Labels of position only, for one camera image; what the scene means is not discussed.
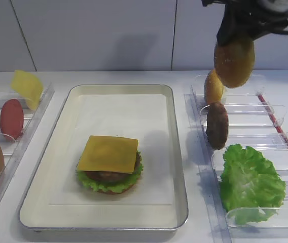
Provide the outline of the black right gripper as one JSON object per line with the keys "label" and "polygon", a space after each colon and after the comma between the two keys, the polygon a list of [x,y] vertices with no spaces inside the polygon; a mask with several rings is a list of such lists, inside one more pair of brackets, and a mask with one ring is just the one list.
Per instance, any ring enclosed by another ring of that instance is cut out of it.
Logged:
{"label": "black right gripper", "polygon": [[270,33],[288,35],[288,1],[202,1],[225,6],[223,19],[217,33],[217,44],[225,46],[240,34],[252,40]]}

